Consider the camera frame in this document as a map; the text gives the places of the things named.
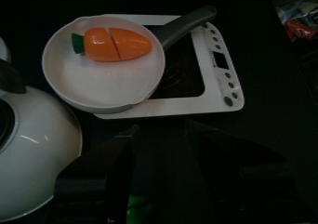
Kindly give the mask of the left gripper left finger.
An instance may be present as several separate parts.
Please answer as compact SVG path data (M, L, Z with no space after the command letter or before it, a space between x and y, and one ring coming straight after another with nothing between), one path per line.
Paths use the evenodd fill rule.
M125 224L139 139L133 125L96 145L60 172L52 224Z

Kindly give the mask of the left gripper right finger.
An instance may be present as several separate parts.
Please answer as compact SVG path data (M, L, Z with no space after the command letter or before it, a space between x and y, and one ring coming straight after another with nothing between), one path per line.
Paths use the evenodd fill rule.
M216 223L292 222L292 172L284 156L192 120L186 122L186 132L211 193Z

